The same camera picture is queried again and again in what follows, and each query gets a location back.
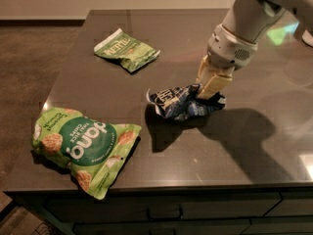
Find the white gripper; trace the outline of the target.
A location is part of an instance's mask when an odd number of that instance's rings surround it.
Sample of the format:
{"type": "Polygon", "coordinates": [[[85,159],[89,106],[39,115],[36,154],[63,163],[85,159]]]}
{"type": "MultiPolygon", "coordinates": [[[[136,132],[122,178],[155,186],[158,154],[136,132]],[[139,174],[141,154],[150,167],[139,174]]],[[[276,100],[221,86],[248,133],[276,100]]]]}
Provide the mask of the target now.
{"type": "Polygon", "coordinates": [[[219,24],[208,39],[207,55],[201,59],[196,78],[200,85],[197,97],[209,99],[228,86],[233,80],[233,69],[230,68],[238,70],[245,67],[257,47],[257,44],[241,40],[219,24]]]}

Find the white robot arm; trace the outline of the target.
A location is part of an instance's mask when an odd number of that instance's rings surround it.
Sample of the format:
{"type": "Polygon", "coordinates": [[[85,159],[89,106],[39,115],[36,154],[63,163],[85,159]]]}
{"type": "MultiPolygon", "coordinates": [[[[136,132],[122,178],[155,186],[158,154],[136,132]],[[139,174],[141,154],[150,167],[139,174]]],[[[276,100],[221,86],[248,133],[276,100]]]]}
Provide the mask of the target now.
{"type": "Polygon", "coordinates": [[[211,98],[231,83],[233,71],[249,63],[260,37],[284,12],[302,23],[302,40],[313,46],[313,0],[235,0],[208,39],[196,79],[200,99],[211,98]]]}

